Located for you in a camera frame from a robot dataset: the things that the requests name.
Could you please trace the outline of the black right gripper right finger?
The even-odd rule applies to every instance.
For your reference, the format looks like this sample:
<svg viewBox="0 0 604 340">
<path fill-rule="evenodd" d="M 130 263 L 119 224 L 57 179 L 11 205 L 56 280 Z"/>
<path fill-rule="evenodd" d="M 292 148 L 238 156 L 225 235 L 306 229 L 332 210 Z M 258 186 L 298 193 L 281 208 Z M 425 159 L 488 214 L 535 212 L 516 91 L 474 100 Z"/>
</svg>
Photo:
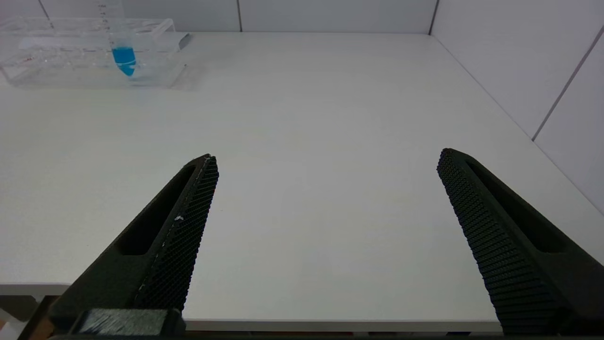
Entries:
<svg viewBox="0 0 604 340">
<path fill-rule="evenodd" d="M 604 269 L 466 153 L 436 166 L 506 336 L 602 336 Z"/>
</svg>

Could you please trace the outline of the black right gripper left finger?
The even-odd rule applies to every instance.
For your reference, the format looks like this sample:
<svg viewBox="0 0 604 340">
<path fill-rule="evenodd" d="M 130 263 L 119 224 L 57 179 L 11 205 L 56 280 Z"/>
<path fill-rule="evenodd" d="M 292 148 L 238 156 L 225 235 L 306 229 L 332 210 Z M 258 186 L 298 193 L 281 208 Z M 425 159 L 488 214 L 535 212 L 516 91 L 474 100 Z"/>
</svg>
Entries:
<svg viewBox="0 0 604 340">
<path fill-rule="evenodd" d="M 216 157 L 188 162 L 55 301 L 54 327 L 93 308 L 183 311 L 218 178 Z"/>
</svg>

